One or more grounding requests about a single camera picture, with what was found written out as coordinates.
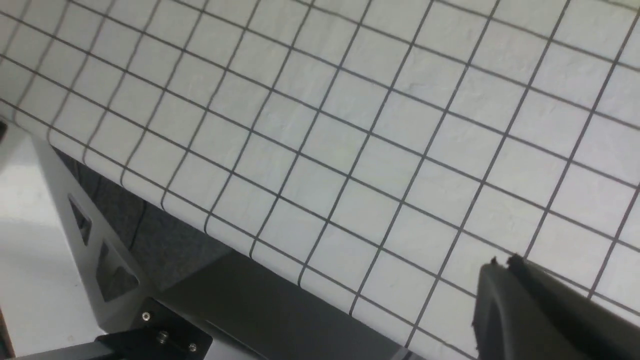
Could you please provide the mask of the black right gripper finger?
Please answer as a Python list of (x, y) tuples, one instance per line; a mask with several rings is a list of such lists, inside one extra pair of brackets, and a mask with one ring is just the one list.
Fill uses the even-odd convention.
[(638, 326), (511, 256), (478, 272), (471, 322), (480, 360), (637, 360)]

